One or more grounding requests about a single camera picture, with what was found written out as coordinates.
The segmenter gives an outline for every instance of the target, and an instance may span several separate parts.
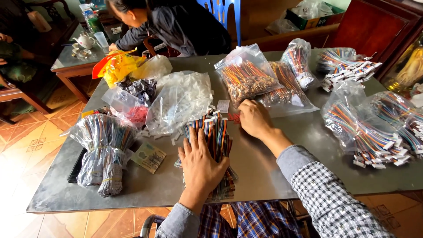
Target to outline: glass table top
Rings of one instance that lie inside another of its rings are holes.
[[[120,34],[112,34],[111,28],[115,28],[120,26],[120,24],[117,25],[111,25],[111,26],[105,26],[105,30],[107,35],[110,38],[109,44],[112,42],[116,42],[119,39]],[[82,58],[79,56],[72,56],[72,50],[73,47],[71,45],[66,45],[62,52],[60,53],[59,57],[56,59],[55,63],[53,64],[51,70],[55,69],[61,69],[61,68],[67,68],[72,66],[78,66],[78,65],[84,65],[89,63],[96,63],[99,62],[101,59],[103,59],[108,53],[108,48],[102,48],[99,44],[97,39],[94,37],[92,33],[89,32],[89,30],[82,27],[81,24],[78,25],[76,30],[73,32],[72,36],[68,39],[69,41],[72,40],[72,38],[78,38],[82,32],[87,32],[91,37],[93,37],[96,40],[96,43],[93,45],[93,47],[90,49],[92,52],[92,56],[88,56],[86,58]]]

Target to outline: banknote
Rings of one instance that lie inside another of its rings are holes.
[[[165,157],[166,153],[161,149],[144,142],[131,157],[131,160],[154,174]]]

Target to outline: teapot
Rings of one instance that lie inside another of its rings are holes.
[[[93,44],[96,43],[96,40],[90,36],[86,32],[82,32],[79,38],[73,38],[75,41],[78,42],[82,47],[85,49],[91,49],[93,47]]]

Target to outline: blue plaid fabric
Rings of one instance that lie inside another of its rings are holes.
[[[294,217],[279,202],[237,202],[237,237],[302,238]],[[220,215],[220,205],[205,205],[200,214],[199,238],[235,238],[229,223]]]

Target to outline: orange floor tile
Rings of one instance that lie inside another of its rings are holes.
[[[78,79],[92,93],[98,80]],[[58,86],[47,105],[54,111],[12,118],[17,123],[0,124],[0,202],[4,205],[0,237],[5,238],[131,238],[139,235],[151,214],[167,216],[171,208],[128,209],[35,215],[25,209],[45,172],[58,153],[64,137],[59,134],[75,124],[85,105],[64,85]],[[399,238],[423,238],[423,193],[358,197]],[[295,202],[298,213],[304,213]],[[236,217],[229,205],[221,215],[232,227]]]

